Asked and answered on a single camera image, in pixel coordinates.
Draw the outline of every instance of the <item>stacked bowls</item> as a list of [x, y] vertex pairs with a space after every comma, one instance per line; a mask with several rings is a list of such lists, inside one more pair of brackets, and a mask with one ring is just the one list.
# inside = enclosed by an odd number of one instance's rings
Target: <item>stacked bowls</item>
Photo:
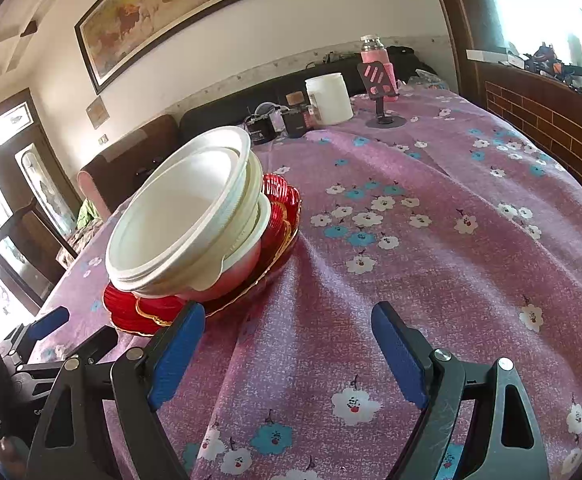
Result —
[[208, 301], [240, 285], [258, 262], [271, 204], [249, 135], [216, 128], [165, 160], [111, 234], [111, 283], [139, 298]]

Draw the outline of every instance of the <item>plastic bag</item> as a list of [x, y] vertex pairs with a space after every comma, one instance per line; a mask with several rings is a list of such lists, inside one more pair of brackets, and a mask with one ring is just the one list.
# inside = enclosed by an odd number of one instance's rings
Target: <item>plastic bag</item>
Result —
[[418, 76], [411, 76], [408, 85], [422, 85], [424, 88], [437, 88], [440, 90], [449, 90], [449, 85], [437, 75], [427, 72], [426, 70], [416, 69]]

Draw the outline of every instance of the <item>framed painting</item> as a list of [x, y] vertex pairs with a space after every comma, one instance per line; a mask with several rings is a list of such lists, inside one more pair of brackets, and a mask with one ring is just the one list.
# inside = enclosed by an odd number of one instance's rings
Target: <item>framed painting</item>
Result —
[[76, 25], [97, 94], [162, 41], [239, 0], [98, 0]]

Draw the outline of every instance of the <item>white jar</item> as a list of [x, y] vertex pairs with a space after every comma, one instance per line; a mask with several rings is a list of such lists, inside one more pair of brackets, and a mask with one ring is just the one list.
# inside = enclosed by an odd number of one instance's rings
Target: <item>white jar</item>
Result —
[[306, 93], [322, 126], [343, 123], [353, 117], [349, 92], [340, 72], [307, 79]]

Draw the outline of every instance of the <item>green cloth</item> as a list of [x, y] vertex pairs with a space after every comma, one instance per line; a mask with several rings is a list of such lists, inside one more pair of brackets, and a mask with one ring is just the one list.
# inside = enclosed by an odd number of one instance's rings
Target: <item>green cloth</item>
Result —
[[80, 212], [78, 213], [78, 222], [76, 223], [76, 229], [80, 230], [86, 227], [91, 220], [94, 218], [100, 218], [100, 215], [96, 211], [94, 203], [85, 199], [80, 206]]

